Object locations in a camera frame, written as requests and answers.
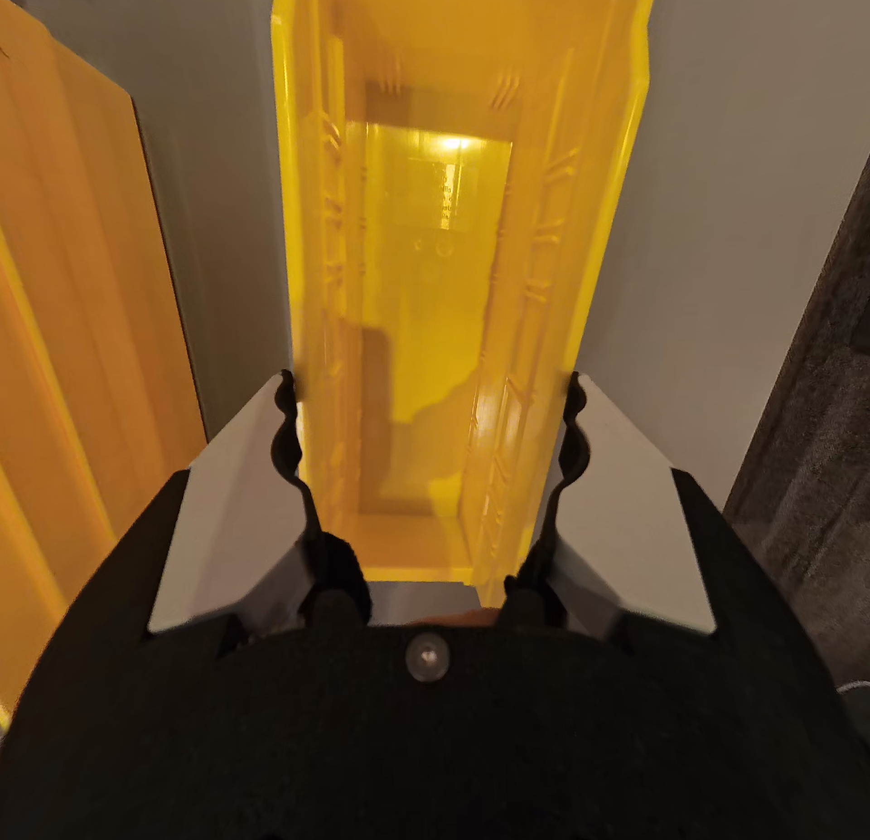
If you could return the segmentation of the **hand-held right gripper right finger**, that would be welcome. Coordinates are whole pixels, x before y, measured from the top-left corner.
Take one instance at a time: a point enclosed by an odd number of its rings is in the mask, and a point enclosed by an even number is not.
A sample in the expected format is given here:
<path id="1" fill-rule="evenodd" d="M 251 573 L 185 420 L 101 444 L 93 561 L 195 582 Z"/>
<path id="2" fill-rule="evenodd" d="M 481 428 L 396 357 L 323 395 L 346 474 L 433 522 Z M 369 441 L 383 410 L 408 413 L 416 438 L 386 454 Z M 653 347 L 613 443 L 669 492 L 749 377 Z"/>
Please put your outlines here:
<path id="1" fill-rule="evenodd" d="M 716 622 L 664 454 L 589 376 L 573 373 L 560 477 L 538 538 L 506 579 L 506 628 L 609 641 L 625 624 L 711 636 Z"/>

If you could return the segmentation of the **person's brown sweater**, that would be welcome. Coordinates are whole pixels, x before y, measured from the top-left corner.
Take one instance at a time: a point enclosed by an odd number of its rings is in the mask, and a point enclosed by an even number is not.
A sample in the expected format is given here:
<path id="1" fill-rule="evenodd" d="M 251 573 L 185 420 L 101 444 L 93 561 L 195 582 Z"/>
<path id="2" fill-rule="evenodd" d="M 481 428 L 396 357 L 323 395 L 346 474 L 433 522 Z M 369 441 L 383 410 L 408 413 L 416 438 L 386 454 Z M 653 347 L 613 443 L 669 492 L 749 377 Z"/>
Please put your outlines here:
<path id="1" fill-rule="evenodd" d="M 406 625 L 410 627 L 442 627 L 442 628 L 488 628 L 493 627 L 499 617 L 497 607 L 482 607 L 467 610 L 457 614 L 423 617 Z"/>

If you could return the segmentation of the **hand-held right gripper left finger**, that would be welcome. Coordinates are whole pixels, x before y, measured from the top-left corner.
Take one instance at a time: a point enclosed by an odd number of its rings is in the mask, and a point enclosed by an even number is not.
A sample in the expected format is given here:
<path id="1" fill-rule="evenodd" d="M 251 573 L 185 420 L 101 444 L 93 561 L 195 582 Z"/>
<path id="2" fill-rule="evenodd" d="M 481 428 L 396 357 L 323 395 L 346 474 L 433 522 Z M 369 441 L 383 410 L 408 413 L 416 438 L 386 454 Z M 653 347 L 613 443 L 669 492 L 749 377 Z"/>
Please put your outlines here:
<path id="1" fill-rule="evenodd" d="M 290 371 L 272 376 L 190 464 L 148 632 L 233 616 L 249 635 L 309 624 L 341 594 L 362 624 L 372 597 L 346 542 L 323 528 L 303 454 Z"/>

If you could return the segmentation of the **grey desk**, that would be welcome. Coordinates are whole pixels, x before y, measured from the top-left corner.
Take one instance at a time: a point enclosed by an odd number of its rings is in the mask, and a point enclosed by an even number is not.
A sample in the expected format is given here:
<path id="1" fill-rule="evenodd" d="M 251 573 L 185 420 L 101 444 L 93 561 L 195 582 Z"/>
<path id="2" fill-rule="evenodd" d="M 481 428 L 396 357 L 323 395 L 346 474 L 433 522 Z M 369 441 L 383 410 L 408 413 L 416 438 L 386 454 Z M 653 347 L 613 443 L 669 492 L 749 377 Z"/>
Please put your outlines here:
<path id="1" fill-rule="evenodd" d="M 210 442 L 282 371 L 299 419 L 273 0 L 14 1 L 134 104 Z M 654 0 L 648 36 L 575 365 L 719 504 L 867 156 L 868 0 Z"/>

